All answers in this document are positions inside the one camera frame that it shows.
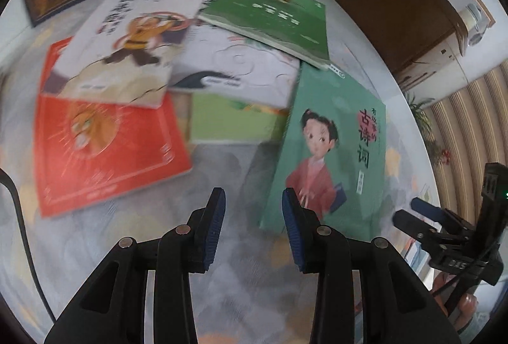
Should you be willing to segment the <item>teal poetry book red girl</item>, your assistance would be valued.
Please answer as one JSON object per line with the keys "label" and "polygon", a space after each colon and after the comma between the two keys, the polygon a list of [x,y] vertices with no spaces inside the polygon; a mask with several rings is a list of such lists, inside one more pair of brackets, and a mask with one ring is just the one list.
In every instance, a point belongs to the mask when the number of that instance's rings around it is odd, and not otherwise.
{"label": "teal poetry book red girl", "polygon": [[378,233],[386,159],[386,107],[345,72],[303,63],[262,229],[283,231],[282,194],[350,238]]}

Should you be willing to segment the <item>light green book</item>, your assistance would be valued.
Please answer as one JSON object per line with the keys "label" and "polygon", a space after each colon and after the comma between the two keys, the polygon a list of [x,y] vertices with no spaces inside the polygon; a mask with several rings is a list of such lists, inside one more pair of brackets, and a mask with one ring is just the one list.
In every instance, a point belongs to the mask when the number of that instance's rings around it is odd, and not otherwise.
{"label": "light green book", "polygon": [[288,109],[228,99],[221,95],[193,95],[190,139],[195,144],[260,144],[279,142]]}

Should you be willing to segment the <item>white book cloud pattern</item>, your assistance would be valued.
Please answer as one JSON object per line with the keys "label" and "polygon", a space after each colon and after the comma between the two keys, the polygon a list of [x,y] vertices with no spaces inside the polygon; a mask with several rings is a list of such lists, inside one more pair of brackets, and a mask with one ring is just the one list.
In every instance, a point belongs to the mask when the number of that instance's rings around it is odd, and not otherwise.
{"label": "white book cloud pattern", "polygon": [[169,88],[285,108],[299,70],[285,52],[202,23],[191,27]]}

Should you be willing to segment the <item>dark green cover book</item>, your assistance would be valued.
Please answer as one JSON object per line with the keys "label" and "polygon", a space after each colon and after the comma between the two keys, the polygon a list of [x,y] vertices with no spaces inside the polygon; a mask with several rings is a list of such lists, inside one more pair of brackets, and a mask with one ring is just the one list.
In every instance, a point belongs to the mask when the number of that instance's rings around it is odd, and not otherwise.
{"label": "dark green cover book", "polygon": [[325,6],[316,0],[214,0],[199,18],[315,68],[326,70],[331,64]]}

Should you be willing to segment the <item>white book yellow robed figure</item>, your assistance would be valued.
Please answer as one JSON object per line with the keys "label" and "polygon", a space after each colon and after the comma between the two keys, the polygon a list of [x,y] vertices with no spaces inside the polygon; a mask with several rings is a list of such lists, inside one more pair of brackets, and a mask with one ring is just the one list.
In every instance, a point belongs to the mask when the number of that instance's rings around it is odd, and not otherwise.
{"label": "white book yellow robed figure", "polygon": [[204,0],[105,0],[57,58],[43,91],[66,100],[161,106]]}

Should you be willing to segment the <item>brown wooden cabinet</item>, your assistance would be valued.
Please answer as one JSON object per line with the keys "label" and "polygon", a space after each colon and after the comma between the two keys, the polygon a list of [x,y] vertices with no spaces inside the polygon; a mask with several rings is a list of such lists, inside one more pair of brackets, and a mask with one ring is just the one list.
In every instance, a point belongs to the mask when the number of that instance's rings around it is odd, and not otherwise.
{"label": "brown wooden cabinet", "polygon": [[448,0],[335,0],[408,91],[467,48],[468,31]]}

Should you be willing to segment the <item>striped beige rug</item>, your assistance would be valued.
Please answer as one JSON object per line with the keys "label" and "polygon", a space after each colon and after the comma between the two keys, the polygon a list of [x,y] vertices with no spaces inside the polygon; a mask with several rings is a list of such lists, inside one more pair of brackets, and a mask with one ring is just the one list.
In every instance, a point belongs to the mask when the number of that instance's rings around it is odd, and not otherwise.
{"label": "striped beige rug", "polygon": [[507,62],[424,113],[441,207],[470,223],[480,215],[486,163],[507,164]]}

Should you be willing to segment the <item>red cover book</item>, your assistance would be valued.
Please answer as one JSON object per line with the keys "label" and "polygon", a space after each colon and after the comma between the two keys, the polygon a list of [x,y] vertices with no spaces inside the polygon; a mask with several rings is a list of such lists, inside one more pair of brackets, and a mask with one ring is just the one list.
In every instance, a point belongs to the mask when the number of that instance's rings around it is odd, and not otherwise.
{"label": "red cover book", "polygon": [[191,168],[170,95],[157,109],[67,101],[43,91],[37,95],[34,177],[44,218]]}

